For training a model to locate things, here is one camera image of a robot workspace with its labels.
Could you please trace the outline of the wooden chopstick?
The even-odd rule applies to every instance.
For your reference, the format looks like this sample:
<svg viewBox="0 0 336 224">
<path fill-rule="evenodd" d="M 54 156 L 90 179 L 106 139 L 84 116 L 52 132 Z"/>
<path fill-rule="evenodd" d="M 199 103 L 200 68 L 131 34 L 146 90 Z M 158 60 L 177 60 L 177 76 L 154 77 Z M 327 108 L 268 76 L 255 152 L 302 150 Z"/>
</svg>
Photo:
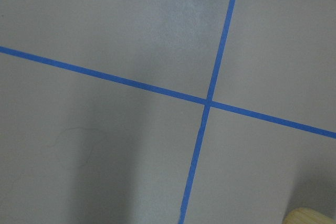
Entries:
<svg viewBox="0 0 336 224">
<path fill-rule="evenodd" d="M 297 208 L 284 218 L 283 224 L 335 224 L 335 220 L 310 208 Z"/>
</svg>

